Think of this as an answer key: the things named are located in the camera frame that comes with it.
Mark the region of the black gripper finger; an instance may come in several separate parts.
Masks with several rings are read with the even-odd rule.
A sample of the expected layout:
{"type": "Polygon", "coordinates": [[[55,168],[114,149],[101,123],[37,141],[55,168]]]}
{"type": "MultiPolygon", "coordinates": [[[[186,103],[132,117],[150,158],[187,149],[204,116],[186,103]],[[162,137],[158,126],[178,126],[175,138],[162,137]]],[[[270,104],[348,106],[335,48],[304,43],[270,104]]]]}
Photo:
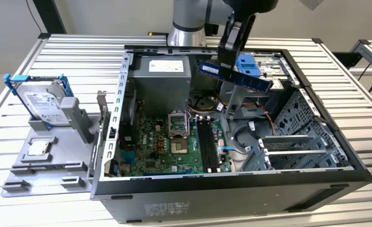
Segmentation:
{"type": "Polygon", "coordinates": [[[218,47],[220,66],[232,69],[239,55],[242,22],[232,13],[228,17],[224,34],[218,47]]]}
{"type": "Polygon", "coordinates": [[[239,60],[239,56],[242,54],[242,51],[244,50],[250,35],[251,35],[251,31],[252,31],[252,26],[256,20],[256,14],[252,14],[250,19],[244,20],[243,24],[242,24],[242,28],[240,28],[240,32],[239,32],[239,40],[238,40],[238,52],[236,52],[236,61],[235,63],[238,63],[239,60]]]}

